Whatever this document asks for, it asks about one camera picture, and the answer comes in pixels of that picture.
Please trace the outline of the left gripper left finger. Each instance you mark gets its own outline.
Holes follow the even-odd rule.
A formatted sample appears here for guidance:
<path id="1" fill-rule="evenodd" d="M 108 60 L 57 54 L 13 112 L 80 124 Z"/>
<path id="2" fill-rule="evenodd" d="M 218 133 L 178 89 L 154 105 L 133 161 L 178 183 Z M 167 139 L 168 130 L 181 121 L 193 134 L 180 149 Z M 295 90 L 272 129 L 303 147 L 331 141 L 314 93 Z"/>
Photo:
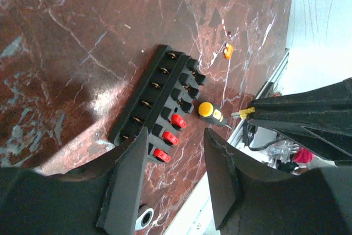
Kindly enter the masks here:
<path id="1" fill-rule="evenodd" d="M 107 234 L 134 234 L 146 167 L 148 130 L 125 140 L 108 154 L 116 154 L 96 222 Z"/>

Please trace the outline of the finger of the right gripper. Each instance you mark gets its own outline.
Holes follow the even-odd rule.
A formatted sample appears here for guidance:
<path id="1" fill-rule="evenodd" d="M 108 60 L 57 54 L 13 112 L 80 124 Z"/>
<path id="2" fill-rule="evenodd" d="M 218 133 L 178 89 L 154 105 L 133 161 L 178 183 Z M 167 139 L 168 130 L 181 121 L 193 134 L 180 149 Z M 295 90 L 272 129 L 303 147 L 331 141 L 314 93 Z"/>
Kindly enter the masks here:
<path id="1" fill-rule="evenodd" d="M 319 125 L 248 118 L 247 122 L 277 132 L 336 166 L 351 166 L 351 132 Z"/>
<path id="2" fill-rule="evenodd" d="M 254 111 L 247 115 L 248 120 L 296 114 L 305 121 L 351 121 L 351 78 L 308 92 L 253 100 L 250 107 Z"/>

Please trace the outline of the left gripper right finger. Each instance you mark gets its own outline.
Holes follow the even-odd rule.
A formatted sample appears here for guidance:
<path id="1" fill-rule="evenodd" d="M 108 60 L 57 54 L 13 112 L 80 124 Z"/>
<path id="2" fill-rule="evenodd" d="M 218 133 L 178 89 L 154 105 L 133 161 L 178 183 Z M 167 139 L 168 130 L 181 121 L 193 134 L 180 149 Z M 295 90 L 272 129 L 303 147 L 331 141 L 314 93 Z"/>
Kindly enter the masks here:
<path id="1" fill-rule="evenodd" d="M 234 162 L 237 149 L 211 128 L 205 129 L 203 137 L 215 228 L 218 231 L 239 231 L 240 216 L 235 211 L 240 205 L 242 192 Z"/>

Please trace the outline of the yellow blade fuse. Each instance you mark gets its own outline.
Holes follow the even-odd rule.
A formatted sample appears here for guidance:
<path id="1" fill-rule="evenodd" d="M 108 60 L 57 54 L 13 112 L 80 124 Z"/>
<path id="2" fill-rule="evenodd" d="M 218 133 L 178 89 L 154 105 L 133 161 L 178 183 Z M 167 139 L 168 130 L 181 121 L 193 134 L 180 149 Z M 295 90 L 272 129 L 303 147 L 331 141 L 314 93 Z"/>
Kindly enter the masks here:
<path id="1" fill-rule="evenodd" d="M 239 110 L 238 112 L 233 112 L 231 114 L 231 117 L 234 119 L 246 119 L 249 114 L 254 112 L 255 112 L 255 108 L 249 107 L 243 110 Z"/>

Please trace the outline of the black fuse box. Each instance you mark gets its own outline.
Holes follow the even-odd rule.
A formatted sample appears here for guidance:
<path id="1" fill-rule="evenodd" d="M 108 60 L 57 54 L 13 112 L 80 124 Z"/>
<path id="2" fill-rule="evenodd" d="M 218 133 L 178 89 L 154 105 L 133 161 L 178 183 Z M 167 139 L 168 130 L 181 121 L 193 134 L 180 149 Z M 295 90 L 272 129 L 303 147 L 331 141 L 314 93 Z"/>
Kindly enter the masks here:
<path id="1" fill-rule="evenodd" d="M 154 157 L 153 152 L 161 149 L 170 156 L 170 149 L 177 145 L 167 144 L 162 139 L 162 134 L 167 130 L 178 138 L 178 132 L 186 127 L 180 129 L 174 126 L 171 116 L 174 113 L 180 114 L 185 120 L 185 115 L 193 111 L 193 101 L 199 98 L 200 87 L 205 82 L 206 76 L 200 72 L 197 60 L 168 45 L 159 45 L 150 65 L 113 124 L 108 141 L 118 146 L 145 127 L 149 132 L 148 160 L 166 163 Z"/>

